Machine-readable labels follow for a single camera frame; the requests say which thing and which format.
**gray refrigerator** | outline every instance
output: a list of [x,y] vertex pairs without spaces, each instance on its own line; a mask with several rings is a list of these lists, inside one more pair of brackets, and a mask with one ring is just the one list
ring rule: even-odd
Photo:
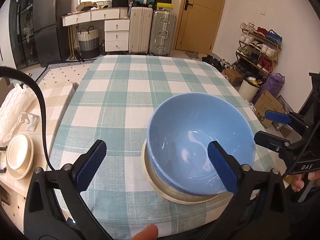
[[68,29],[62,16],[71,11],[71,0],[33,0],[33,29],[42,67],[70,56]]

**checkered tablecloth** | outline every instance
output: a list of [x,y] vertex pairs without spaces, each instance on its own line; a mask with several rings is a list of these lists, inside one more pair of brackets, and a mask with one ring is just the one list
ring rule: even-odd
[[[52,83],[48,85],[39,86],[42,94],[44,96],[45,108],[46,108],[46,117],[47,117],[47,128],[46,128],[46,139],[47,139],[47,150],[50,154],[52,145],[57,134],[60,122],[64,116],[64,113],[69,105],[73,94],[75,93],[74,84],[71,82],[62,82],[62,83]],[[41,116],[39,101],[35,99],[29,108],[27,109],[28,113],[36,114]],[[26,177],[21,180],[14,180],[8,172],[0,173],[0,182],[1,184],[7,185],[9,188],[22,195],[27,197],[27,192],[32,177],[32,171],[36,167],[43,167],[44,170],[47,169],[47,162],[44,157],[43,143],[42,143],[42,123],[39,121],[36,130],[26,131],[26,123],[20,124],[14,131],[13,136],[20,132],[28,133],[33,141],[34,145],[34,159],[31,171]],[[6,153],[1,152],[0,154],[0,168],[3,169],[6,166],[5,163]]]
[[[82,198],[114,239],[130,239],[147,224],[159,236],[187,231],[217,219],[231,199],[226,192],[201,204],[182,205],[158,195],[141,167],[141,148],[153,111],[185,92],[216,95],[233,104],[252,132],[264,130],[238,92],[212,66],[181,58],[114,55],[97,59],[79,85],[60,125],[52,165],[74,163],[92,144],[107,143],[107,156]],[[257,147],[253,168],[274,166],[268,150]],[[58,200],[68,212],[60,193]]]

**blue bowl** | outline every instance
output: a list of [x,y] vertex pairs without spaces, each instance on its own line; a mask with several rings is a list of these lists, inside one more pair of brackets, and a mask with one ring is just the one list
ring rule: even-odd
[[185,93],[164,101],[147,130],[151,163],[175,189],[191,195],[226,191],[208,158],[207,147],[218,141],[240,164],[252,165],[255,143],[242,114],[221,98]]

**beige checkered tablecloth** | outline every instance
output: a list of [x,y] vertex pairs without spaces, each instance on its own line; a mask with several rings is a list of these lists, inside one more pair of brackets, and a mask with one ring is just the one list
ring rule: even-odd
[[[41,91],[44,95],[45,106],[46,106],[46,116],[47,116],[47,129],[46,129],[46,139],[47,139],[47,149],[50,155],[52,150],[52,145],[56,137],[58,128],[60,126],[61,120],[64,113],[69,105],[73,94],[75,93],[75,88],[77,84],[71,82],[60,82],[51,83],[46,85],[40,85]],[[35,99],[27,112],[41,116],[40,106],[37,99]],[[28,187],[32,177],[32,171],[36,167],[42,167],[44,170],[47,169],[47,162],[44,157],[43,143],[42,143],[42,132],[41,132],[41,120],[38,123],[36,130],[34,132],[26,131],[26,123],[20,124],[14,131],[13,136],[20,132],[28,133],[33,140],[34,144],[34,161],[31,171],[26,177],[21,180],[14,180],[8,172],[0,174],[0,183],[7,185],[9,188],[22,195],[27,196]],[[0,168],[5,167],[5,152],[0,153]]]

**metal screw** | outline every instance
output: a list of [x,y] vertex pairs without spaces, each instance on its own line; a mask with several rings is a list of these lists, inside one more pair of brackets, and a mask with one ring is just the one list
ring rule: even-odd
[[250,167],[248,164],[243,164],[243,165],[242,165],[242,169],[243,169],[244,171],[249,171],[249,170],[251,169],[251,167]]
[[71,165],[70,163],[63,165],[63,169],[64,169],[65,171],[70,171],[71,168],[72,168],[72,165]]
[[35,168],[35,174],[39,174],[41,172],[42,168],[41,167],[37,167]]
[[273,168],[273,169],[272,169],[272,172],[273,172],[274,174],[279,174],[279,173],[280,173],[280,171],[279,171],[277,168]]

